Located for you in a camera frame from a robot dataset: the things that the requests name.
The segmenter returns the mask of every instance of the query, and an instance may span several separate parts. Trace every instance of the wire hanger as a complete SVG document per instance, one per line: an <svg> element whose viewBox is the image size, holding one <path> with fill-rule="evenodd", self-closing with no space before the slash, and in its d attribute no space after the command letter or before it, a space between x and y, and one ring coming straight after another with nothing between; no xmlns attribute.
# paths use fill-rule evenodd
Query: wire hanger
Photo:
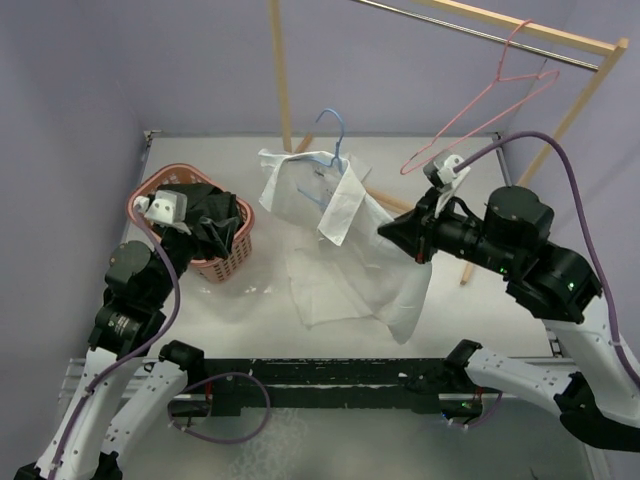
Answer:
<svg viewBox="0 0 640 480"><path fill-rule="evenodd" d="M342 159L340 158L340 145L342 144L342 139L344 138L344 131L345 131L345 123L344 120L342 119L342 117L340 116L340 114L338 112L336 112L333 108L325 108L322 112L320 112L320 115L318 115L318 118L316 118L315 123L318 123L320 121L320 119L322 118L322 116L326 113L333 113L333 115L335 115L335 117L338 119L338 121L340 122L340 138L338 139L338 141L336 142L336 149L335 152L333 153L333 158L331 159L331 161L327 164L326 161L323 161L322 159L320 159L319 157L316 157L313 154L308 154L308 155L304 155L300 158L297 158L296 160L300 161L300 160L309 160L315 163L319 163L320 165L327 167L327 168L333 168L334 164L336 164L336 166L338 167L338 172L340 173L340 175L344 174L344 166L342 164ZM305 197L307 197L309 200L311 200L312 202L320 205L323 209L327 208L328 204L326 202L323 202L320 199L314 198L311 194L305 192L304 190L302 190L300 187L297 187L298 192L300 192L302 195L304 195Z"/></svg>
<svg viewBox="0 0 640 480"><path fill-rule="evenodd" d="M462 142L463 140L466 140L467 138L469 138L472 135L475 135L476 133L478 133L480 130L484 129L485 127L491 125L494 122L497 122L498 120L500 120L502 117L504 117L508 113L512 112L516 108L518 108L521 105L525 104L526 102L531 100L533 97L535 97L538 94L542 93L544 90L546 90L547 88L551 87L554 83L556 83L556 81L558 80L558 76L560 75L560 70L550 70L550 71L547 71L547 72L544 72L544 73L530 73L528 75L519 75L519 76L515 76L515 77L503 77L502 76L502 67L504 65L504 59L505 59L505 56L507 55L507 50L509 48L509 44L511 43L511 39L515 36L516 33L518 33L518 31L522 27L524 27L528 23L531 23L532 21L533 20L531 20L531 19L523 21L520 25L518 25L515 28L515 30L513 30L513 32L511 32L511 35L509 35L509 37L507 38L507 41L504 44L504 49L502 50L502 56L500 57L500 61L498 62L498 71L496 72L496 77L489 84L489 86L487 88L485 88L482 92L480 92L480 94L476 98L474 98L469 103L469 105L464 107L460 113L458 113L455 117L453 117L453 119L449 123L447 123L447 125L442 130L440 130L440 132L438 132L438 134L433 138L433 140L427 146L422 147L420 150L418 150L416 153L414 153L413 156L409 160L407 160L404 163L404 165L402 165L402 168L400 169L400 174L401 175L406 175L407 173L411 173L414 170L422 167L424 164L429 163L431 160L433 160L435 157L437 157L444 150L448 150L448 149L458 145L460 142ZM434 155L432 155L431 157L427 158L426 160L424 160L422 162L419 162L417 165L414 165L411 168L407 168L411 164L411 162L413 162L413 160L418 155L420 155L422 152L424 152L428 148L431 148L433 146L433 144L449 129L449 127L451 127L451 125L453 125L455 122L457 122L460 119L460 117L462 117L474 105L476 105L480 101L480 99L482 99L482 97L484 97L487 93L489 93L489 91L491 89L493 89L493 87L495 87L498 83L514 82L514 81L519 81L519 80L527 80L527 79L531 79L531 78L533 78L535 80L542 80L543 78L549 77L549 76L553 77L550 81L545 83L543 86L541 86L537 90L535 90L535 91L531 92L530 94L528 94L526 97L524 97L519 102L517 102L517 103L513 104L512 106L510 106L509 108L507 108L504 112L496 115L495 117L493 117L488 122L482 124L481 126L476 128L475 130L473 130L473 131L469 132L468 134L466 134L464 137L459 138L458 140L454 141L453 143L447 145L446 147L444 147L443 149L439 150L438 152L436 152Z"/></svg>
<svg viewBox="0 0 640 480"><path fill-rule="evenodd" d="M332 167L333 163L336 160L338 160L338 171L342 174L344 173L344 171L342 166L342 160L340 160L340 145L342 144L342 139L344 138L344 131L345 131L344 120L342 119L340 114L336 112L333 108L325 108L322 112L320 112L320 115L318 115L318 118L316 118L315 123L318 123L322 118L322 115L324 115L326 112L333 113L333 115L335 115L335 117L340 122L340 138L336 142L336 150L333 153L333 158L331 159L331 163L329 164L329 166Z"/></svg>

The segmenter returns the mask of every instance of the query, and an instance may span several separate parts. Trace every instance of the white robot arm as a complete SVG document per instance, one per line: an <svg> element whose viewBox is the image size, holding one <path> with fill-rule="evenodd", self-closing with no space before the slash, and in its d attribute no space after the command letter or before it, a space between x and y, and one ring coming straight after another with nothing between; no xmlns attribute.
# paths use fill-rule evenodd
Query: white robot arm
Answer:
<svg viewBox="0 0 640 480"><path fill-rule="evenodd" d="M495 190L482 220L452 196L473 162L522 137L540 138L560 156L595 273L581 255L548 241L553 210L530 190L518 186ZM451 155L428 164L424 172L433 188L414 210L383 225L378 233L418 263L430 261L442 250L502 275L507 294L556 334L580 369L570 375L541 369L465 340L447 358L454 374L544 408L589 445L640 451L640 364L619 334L613 296L562 147L543 133L521 132L463 162ZM456 205L465 215L454 211Z"/></svg>
<svg viewBox="0 0 640 480"><path fill-rule="evenodd" d="M163 347L151 373L118 411L125 388L141 367L142 358L123 364L89 397L62 456L54 461L60 439L90 379L116 361L116 356L104 349L89 350L80 384L58 431L42 456L30 466L32 476L27 476L30 474L25 467L16 478L48 479L55 472L55 477L62 480L120 480L134 447L158 415L166 412L169 402L185 389L189 372L201 373L203 358L202 350L178 341L169 343Z"/></svg>

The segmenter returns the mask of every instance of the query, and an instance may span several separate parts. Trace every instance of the purple wall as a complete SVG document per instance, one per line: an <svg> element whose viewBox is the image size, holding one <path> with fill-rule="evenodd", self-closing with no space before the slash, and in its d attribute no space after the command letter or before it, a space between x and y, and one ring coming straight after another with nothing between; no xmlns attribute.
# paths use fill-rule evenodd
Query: purple wall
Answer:
<svg viewBox="0 0 640 480"><path fill-rule="evenodd" d="M627 53L561 143L578 177L591 233L612 284L623 335L640 356L640 4L635 0L581 0L567 29L612 43L620 36L631 40ZM559 88L536 105L523 108L509 131L540 129L552 133L586 81L583 72L564 68ZM507 147L514 179L540 146L535 140L521 140ZM566 176L557 157L549 157L532 187L556 209L555 240L585 253ZM617 479L638 477L639 455L610 454L609 459Z"/></svg>
<svg viewBox="0 0 640 480"><path fill-rule="evenodd" d="M278 132L266 0L85 0L123 89L145 128L172 133ZM408 10L505 35L411 3ZM563 27L575 0L477 0ZM350 132L435 133L495 75L501 46L348 0L282 0L293 126L327 106ZM531 44L544 42L527 39ZM509 71L542 60L514 51ZM504 85L460 121L469 131L515 103L528 83ZM507 119L489 131L505 128Z"/></svg>
<svg viewBox="0 0 640 480"><path fill-rule="evenodd" d="M43 451L86 349L142 128L72 0L0 2L0 472Z"/></svg>

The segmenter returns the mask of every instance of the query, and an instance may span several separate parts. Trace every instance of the wooden pole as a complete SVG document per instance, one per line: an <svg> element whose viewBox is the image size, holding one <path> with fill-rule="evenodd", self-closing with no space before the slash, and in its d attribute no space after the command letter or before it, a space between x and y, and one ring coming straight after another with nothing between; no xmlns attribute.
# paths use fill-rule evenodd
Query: wooden pole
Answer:
<svg viewBox="0 0 640 480"><path fill-rule="evenodd" d="M271 19L271 39L273 45L273 64L278 86L278 100L280 102L280 123L282 124L282 146L291 152L291 110L289 108L289 94L287 89L287 65L282 37L282 23L280 22L280 0L269 0L269 18Z"/></svg>
<svg viewBox="0 0 640 480"><path fill-rule="evenodd" d="M387 210L391 210L395 213L407 213L410 210L413 210L415 205L412 205L409 202L405 202L404 200L400 200L396 197L392 197L380 190L376 190L375 188L365 187L367 193L371 195L376 202L382 205Z"/></svg>
<svg viewBox="0 0 640 480"><path fill-rule="evenodd" d="M483 8L472 7L464 3L455 2L453 0L413 0L414 3L420 3L429 7L434 7L445 12L455 13L457 15L479 20L481 22L498 25L500 27L515 29L524 20L502 15L500 13L485 10ZM608 57L613 53L616 46L610 43L594 40L593 38L583 37L574 33L565 32L556 28L545 27L537 23L529 23L522 27L522 33L527 33L533 37L542 38L557 45L565 45L567 47L577 48L583 52L595 53L602 57Z"/></svg>
<svg viewBox="0 0 640 480"><path fill-rule="evenodd" d="M311 145L311 142L313 142L313 135L311 135L310 133L307 133L302 139L302 141L300 142L300 144L296 147L293 153L306 152L307 149L309 148L309 145Z"/></svg>

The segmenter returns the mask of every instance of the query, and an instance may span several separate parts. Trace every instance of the pink hanger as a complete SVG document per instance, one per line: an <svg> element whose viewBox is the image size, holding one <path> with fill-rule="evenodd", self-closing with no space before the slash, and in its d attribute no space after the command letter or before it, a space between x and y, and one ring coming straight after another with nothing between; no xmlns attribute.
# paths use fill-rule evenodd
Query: pink hanger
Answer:
<svg viewBox="0 0 640 480"><path fill-rule="evenodd" d="M491 82L489 84L489 86L487 88L485 88L480 95L478 95L476 98L474 98L471 103L469 103L469 105L467 105L466 107L464 107L464 109L455 117L453 117L453 120L451 120L449 123L447 123L447 125L440 130L440 132L438 132L438 134L434 137L434 139L431 141L431 143L429 143L429 145L427 145L426 147L421 148L420 150L418 150L416 153L413 154L413 156L407 160L404 165L402 165L402 168L400 169L400 173L402 175L406 175L407 173L413 172L415 169L420 168L421 166L423 166L425 163L430 162L431 160L433 160L435 157L437 157L440 153L442 153L444 150L447 150L451 147L456 146L457 144L459 144L460 142L462 142L463 140L466 140L467 138L469 138L471 135L475 135L476 133L478 133L480 130L484 129L485 127L487 127L488 125L491 125L492 123L500 120L502 117L504 117L507 113L512 112L513 110L515 110L516 108L518 108L519 106L523 105L524 103L528 102L529 100L531 100L533 97L535 97L536 95L538 95L539 93L542 93L544 90L546 90L547 88L551 87L554 83L556 83L556 81L558 80L558 76L560 75L560 70L550 70L548 72L544 72L544 73L531 73L529 75L520 75L517 77L502 77L502 65L504 64L504 58L507 54L507 49L509 48L509 44L511 43L511 39L514 37L514 35L516 33L518 33L518 30L520 30L522 27L524 27L526 24L531 23L532 20L525 20L524 22L522 22L520 25L518 25L516 27L516 29L511 32L511 35L509 35L509 38L507 38L507 41L504 44L504 50L502 51L502 56L500 57L500 62L498 63L498 72L496 73L496 78L493 80L493 82ZM466 134L464 137L459 138L458 140L456 140L455 142L451 143L450 145L446 146L445 148L443 148L442 150L440 150L439 152L437 152L435 155L432 155L431 157L427 158L426 160L418 163L417 165L412 166L411 168L407 169L407 167L409 166L409 164L413 161L414 158L416 158L418 155L420 155L422 152L424 152L426 149L430 148L433 146L433 144L436 142L436 140L438 140L443 133L445 133L449 127L451 127L451 125L453 125L455 122L458 121L458 119L460 117L462 117L465 113L467 113L471 107L473 107L476 103L478 103L480 101L480 99L482 97L484 97L487 93L489 93L489 91L495 87L498 83L506 83L506 82L513 82L513 81L518 81L518 80L526 80L529 78L534 78L536 80L541 80L545 77L548 76L553 76L553 78L547 82L546 84L544 84L542 87L538 88L537 90L535 90L534 92L531 92L529 95L527 95L526 97L524 97L522 100L520 100L518 103L512 105L511 107L507 108L504 112L500 113L499 115L496 115L495 117L493 117L491 120L489 120L488 122L484 123L483 125L479 126L478 128L476 128L475 130L473 130L472 132L469 132L468 134Z"/></svg>

